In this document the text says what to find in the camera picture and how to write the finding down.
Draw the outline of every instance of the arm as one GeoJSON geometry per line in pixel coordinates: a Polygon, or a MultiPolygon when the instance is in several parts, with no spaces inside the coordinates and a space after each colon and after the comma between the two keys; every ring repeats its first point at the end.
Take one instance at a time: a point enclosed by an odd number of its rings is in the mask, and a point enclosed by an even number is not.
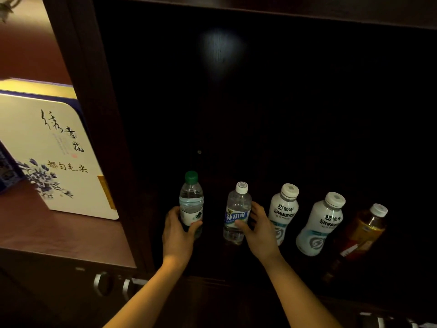
{"type": "Polygon", "coordinates": [[[178,220],[179,207],[167,214],[163,239],[163,264],[104,328],[152,328],[164,303],[182,275],[193,252],[194,233],[202,225],[192,224],[184,232],[178,220]]]}
{"type": "Polygon", "coordinates": [[[282,257],[273,224],[264,208],[252,202],[250,216],[256,221],[254,231],[243,221],[235,224],[247,239],[252,253],[264,266],[281,301],[292,328],[341,328],[338,321],[320,303],[282,257]]]}

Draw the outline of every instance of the bottle cap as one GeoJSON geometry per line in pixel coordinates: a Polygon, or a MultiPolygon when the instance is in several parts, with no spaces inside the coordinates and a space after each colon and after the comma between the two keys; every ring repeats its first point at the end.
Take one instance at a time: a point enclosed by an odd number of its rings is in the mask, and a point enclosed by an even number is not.
{"type": "Polygon", "coordinates": [[[346,199],[340,193],[336,192],[328,192],[325,201],[335,208],[342,208],[346,203],[346,199]]]}
{"type": "Polygon", "coordinates": [[[189,185],[194,185],[199,181],[199,175],[194,170],[185,173],[185,182],[189,185]]]}
{"type": "Polygon", "coordinates": [[[247,193],[248,188],[249,186],[246,182],[238,182],[237,186],[235,187],[235,191],[237,191],[237,193],[240,193],[241,195],[244,195],[247,193]]]}
{"type": "Polygon", "coordinates": [[[370,213],[378,217],[384,217],[388,212],[389,210],[381,204],[373,204],[370,208],[370,213]]]}
{"type": "Polygon", "coordinates": [[[297,196],[299,195],[299,189],[294,184],[285,183],[282,186],[281,193],[284,197],[288,199],[296,199],[297,196]]]}

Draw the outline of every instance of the white bottle cap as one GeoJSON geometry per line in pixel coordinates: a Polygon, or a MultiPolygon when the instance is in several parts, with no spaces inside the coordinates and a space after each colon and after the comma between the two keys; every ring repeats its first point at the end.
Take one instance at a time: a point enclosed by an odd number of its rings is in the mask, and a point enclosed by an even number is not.
{"type": "Polygon", "coordinates": [[[388,212],[389,210],[381,204],[373,204],[370,208],[370,213],[378,217],[384,217],[388,212]]]}
{"type": "Polygon", "coordinates": [[[346,203],[346,199],[340,193],[336,192],[328,192],[325,201],[335,208],[342,208],[346,203]]]}
{"type": "Polygon", "coordinates": [[[297,196],[299,195],[299,189],[294,184],[285,183],[282,186],[281,193],[284,197],[288,199],[296,199],[297,196]]]}
{"type": "Polygon", "coordinates": [[[244,195],[247,193],[248,188],[249,186],[246,182],[238,182],[237,186],[235,187],[235,191],[237,191],[237,193],[240,193],[241,195],[244,195]]]}

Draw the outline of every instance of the blue and white floral pattern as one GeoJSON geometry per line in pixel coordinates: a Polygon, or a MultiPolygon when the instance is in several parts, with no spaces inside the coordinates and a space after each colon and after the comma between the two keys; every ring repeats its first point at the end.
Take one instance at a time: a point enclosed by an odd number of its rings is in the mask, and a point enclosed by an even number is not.
{"type": "Polygon", "coordinates": [[[70,191],[66,191],[64,188],[60,187],[59,182],[55,182],[56,174],[50,172],[50,168],[45,164],[41,166],[34,159],[29,159],[31,166],[28,164],[23,164],[17,161],[21,170],[24,172],[27,179],[35,184],[36,190],[39,192],[42,198],[52,199],[54,190],[60,191],[67,197],[73,198],[73,194],[70,191]]]}

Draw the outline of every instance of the hand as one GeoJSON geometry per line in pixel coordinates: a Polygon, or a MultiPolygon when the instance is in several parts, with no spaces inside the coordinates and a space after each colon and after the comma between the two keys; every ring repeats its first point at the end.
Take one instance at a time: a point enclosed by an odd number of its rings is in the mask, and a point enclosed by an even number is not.
{"type": "Polygon", "coordinates": [[[178,220],[179,207],[173,207],[166,216],[163,232],[163,266],[169,265],[182,273],[193,253],[194,233],[202,221],[194,222],[188,232],[183,231],[178,220]]]}
{"type": "Polygon", "coordinates": [[[276,241],[276,232],[264,208],[254,201],[252,201],[250,217],[256,221],[254,231],[241,220],[236,220],[235,225],[244,232],[250,250],[267,269],[268,266],[282,259],[276,241]]]}

